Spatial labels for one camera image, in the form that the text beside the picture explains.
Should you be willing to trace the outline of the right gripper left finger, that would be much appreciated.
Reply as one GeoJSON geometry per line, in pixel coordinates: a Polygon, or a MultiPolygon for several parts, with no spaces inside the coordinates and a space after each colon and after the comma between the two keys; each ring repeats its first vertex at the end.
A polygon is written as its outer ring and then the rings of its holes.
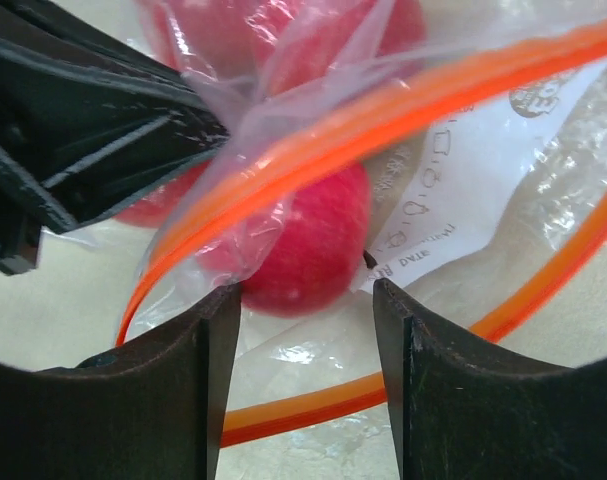
{"type": "Polygon", "coordinates": [[[212,479],[240,290],[74,368],[0,363],[0,479],[212,479]]]}

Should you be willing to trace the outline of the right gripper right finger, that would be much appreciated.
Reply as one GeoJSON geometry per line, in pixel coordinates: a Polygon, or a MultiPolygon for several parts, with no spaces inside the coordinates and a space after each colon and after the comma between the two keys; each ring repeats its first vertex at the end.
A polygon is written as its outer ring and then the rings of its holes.
{"type": "Polygon", "coordinates": [[[607,358],[517,354],[387,279],[373,315],[402,478],[607,479],[607,358]]]}

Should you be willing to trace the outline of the fake red apple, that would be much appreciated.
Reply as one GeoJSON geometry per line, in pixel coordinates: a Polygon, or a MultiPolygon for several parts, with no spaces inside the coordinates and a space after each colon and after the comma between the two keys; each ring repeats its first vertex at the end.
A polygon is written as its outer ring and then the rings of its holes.
{"type": "Polygon", "coordinates": [[[248,309],[280,318],[340,298],[364,262],[372,191],[352,165],[257,212],[196,256],[217,284],[239,283],[248,309]]]}

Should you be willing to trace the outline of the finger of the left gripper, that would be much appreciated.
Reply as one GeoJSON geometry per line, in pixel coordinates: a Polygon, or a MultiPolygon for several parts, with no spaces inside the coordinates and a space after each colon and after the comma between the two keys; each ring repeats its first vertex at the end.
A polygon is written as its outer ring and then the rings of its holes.
{"type": "Polygon", "coordinates": [[[226,129],[179,75],[49,1],[0,1],[0,144],[49,190],[149,190],[226,129]]]}
{"type": "Polygon", "coordinates": [[[85,155],[0,142],[0,272],[37,266],[41,230],[65,234],[110,219],[209,160],[220,132],[129,133],[85,155]]]}

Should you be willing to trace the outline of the clear zip bag red apples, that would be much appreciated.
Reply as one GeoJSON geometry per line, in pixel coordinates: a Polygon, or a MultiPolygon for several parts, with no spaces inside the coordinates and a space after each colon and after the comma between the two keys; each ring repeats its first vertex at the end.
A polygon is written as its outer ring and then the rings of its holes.
{"type": "MultiPolygon", "coordinates": [[[[420,1],[436,64],[573,30],[607,27],[607,1],[420,1]]],[[[364,160],[373,202],[368,251],[348,293],[278,320],[243,307],[224,443],[326,423],[383,403],[374,280],[389,278],[477,333],[521,329],[607,244],[607,57],[464,105],[364,160]]],[[[114,346],[152,230],[88,227],[98,313],[84,348],[114,346]]]]}

